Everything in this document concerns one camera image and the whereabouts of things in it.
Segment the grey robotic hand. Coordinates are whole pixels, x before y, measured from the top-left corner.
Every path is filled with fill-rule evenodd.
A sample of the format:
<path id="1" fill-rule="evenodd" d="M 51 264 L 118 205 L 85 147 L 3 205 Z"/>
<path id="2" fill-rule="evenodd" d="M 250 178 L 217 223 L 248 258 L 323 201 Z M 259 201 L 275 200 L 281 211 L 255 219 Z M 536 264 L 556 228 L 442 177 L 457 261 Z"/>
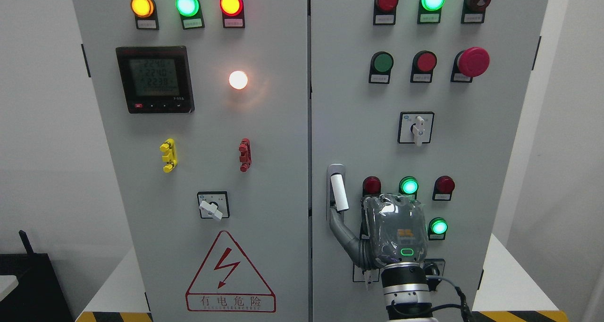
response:
<path id="1" fill-rule="evenodd" d="M 428 233 L 418 200 L 400 194 L 367 196 L 362 201 L 367 221 L 367 239 L 360 239 L 331 207 L 332 233 L 355 266 L 377 270 L 396 263 L 422 263 L 427 255 Z"/>

